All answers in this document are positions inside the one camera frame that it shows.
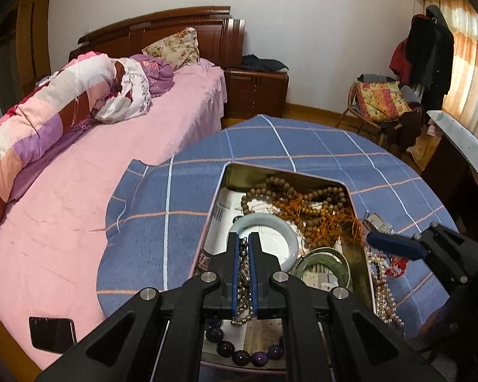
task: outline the beads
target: beads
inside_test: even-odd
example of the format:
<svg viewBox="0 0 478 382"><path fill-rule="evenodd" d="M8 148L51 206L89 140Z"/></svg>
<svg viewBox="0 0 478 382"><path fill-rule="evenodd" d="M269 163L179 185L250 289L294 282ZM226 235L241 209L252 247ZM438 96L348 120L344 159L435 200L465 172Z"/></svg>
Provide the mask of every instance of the beads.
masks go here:
<svg viewBox="0 0 478 382"><path fill-rule="evenodd" d="M248 257L248 241L243 238L239 244L239 277L237 280L237 315L232 319L234 326L241 326L251 320L253 304L251 303L250 266Z"/></svg>
<svg viewBox="0 0 478 382"><path fill-rule="evenodd" d="M334 245L337 237L325 237L328 229L322 229L321 225L326 225L329 217L345 213L350 207L343 187L329 186L302 194L285 179L276 176L267 177L265 182L254 185L254 188L246 192L241 199L244 215L254 213L248 206L253 199L272 202L280 209L276 214L284 220L294 221L290 217L297 217L298 221L294 223L305 237L303 245L311 250ZM291 215L283 214L282 207L287 207L287 204L290 206L291 201L296 201L297 210L291 212Z"/></svg>
<svg viewBox="0 0 478 382"><path fill-rule="evenodd" d="M245 350L236 350L232 355L232 361L237 366L246 366L250 363L250 354Z"/></svg>
<svg viewBox="0 0 478 382"><path fill-rule="evenodd" d="M268 364L269 358L267 353L258 351L251 355L250 362L253 366L260 368Z"/></svg>
<svg viewBox="0 0 478 382"><path fill-rule="evenodd" d="M232 342L222 340L216 345L216 352L222 357L231 357L235 352L235 347Z"/></svg>
<svg viewBox="0 0 478 382"><path fill-rule="evenodd" d="M223 324L223 320L221 319L209 319L205 321L204 329L205 331L209 329L217 329L217 328L220 328L222 324Z"/></svg>
<svg viewBox="0 0 478 382"><path fill-rule="evenodd" d="M267 352L258 351L255 353L246 352L245 350L236 350L232 342L228 340L223 340L225 334L221 328L210 328L206 333L205 337L210 341L214 342L212 338L214 335L219 335L220 340L217 341L216 352L222 357L232 357L232 361L237 366L246 366L248 363L255 367L265 366L269 360L278 361L283 358L284 348L283 348L283 335L280 336L278 340L278 345L274 344L269 346Z"/></svg>
<svg viewBox="0 0 478 382"><path fill-rule="evenodd" d="M221 342L224 336L225 334L223 333L221 328L209 329L208 331L205 332L205 338L212 343Z"/></svg>
<svg viewBox="0 0 478 382"><path fill-rule="evenodd" d="M391 294L391 290L389 289L386 280L386 264L388 264L389 258L381 252L368 252L367 257L368 264L371 266L370 274L372 275L372 282L375 291L377 317L388 326L395 324L403 329L404 323L396 314L395 298ZM377 267L377 272L372 270L372 266Z"/></svg>
<svg viewBox="0 0 478 382"><path fill-rule="evenodd" d="M268 358L272 361L278 361L283 357L283 348L280 345L271 345L268 348Z"/></svg>

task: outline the blue plaid tablecloth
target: blue plaid tablecloth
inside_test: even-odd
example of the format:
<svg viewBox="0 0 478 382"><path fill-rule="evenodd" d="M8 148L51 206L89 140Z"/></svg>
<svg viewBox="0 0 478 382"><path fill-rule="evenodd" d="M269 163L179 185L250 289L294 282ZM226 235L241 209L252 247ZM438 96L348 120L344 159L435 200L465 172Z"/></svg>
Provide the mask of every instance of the blue plaid tablecloth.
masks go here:
<svg viewBox="0 0 478 382"><path fill-rule="evenodd" d="M412 236L450 215L409 166L354 133L258 115L225 129L159 166L133 160L108 204L108 246L97 276L105 316L144 287L171 289L189 276L223 166L238 161L345 183L358 216L376 212ZM408 336L447 300L428 267L410 262L389 282Z"/></svg>

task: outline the pillow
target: pillow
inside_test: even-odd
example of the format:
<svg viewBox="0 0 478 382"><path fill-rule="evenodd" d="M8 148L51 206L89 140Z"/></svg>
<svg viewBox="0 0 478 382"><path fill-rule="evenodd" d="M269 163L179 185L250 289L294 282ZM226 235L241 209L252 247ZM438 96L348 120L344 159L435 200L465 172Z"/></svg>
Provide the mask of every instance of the pillow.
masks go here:
<svg viewBox="0 0 478 382"><path fill-rule="evenodd" d="M200 59L197 30L186 27L179 33L148 45L141 52L166 60L174 71L184 65L197 64Z"/></svg>
<svg viewBox="0 0 478 382"><path fill-rule="evenodd" d="M398 84L356 82L358 105L363 114L373 122L390 122L410 112Z"/></svg>

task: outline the black coat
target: black coat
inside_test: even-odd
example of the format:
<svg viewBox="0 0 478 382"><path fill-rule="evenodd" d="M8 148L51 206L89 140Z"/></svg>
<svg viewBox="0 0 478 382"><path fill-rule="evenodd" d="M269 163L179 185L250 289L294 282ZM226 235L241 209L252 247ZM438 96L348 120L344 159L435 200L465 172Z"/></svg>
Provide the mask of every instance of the black coat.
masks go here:
<svg viewBox="0 0 478 382"><path fill-rule="evenodd" d="M450 90L454 56L453 34L446 24L431 18L415 18L407 38L406 58L411 63L410 83L426 89L425 110L439 110Z"/></svg>

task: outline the colorful cushion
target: colorful cushion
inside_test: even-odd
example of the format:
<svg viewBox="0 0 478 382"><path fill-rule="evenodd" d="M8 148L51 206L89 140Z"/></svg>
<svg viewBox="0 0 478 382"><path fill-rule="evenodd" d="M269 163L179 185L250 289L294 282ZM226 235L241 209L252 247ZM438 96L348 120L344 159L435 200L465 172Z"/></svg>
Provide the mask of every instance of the colorful cushion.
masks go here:
<svg viewBox="0 0 478 382"><path fill-rule="evenodd" d="M356 95L363 114L373 122L389 122L410 112L398 85L399 82L357 82Z"/></svg>
<svg viewBox="0 0 478 382"><path fill-rule="evenodd" d="M186 27L179 33L148 45L141 52L166 60L173 70L177 70L184 65L197 64L200 59L197 30Z"/></svg>

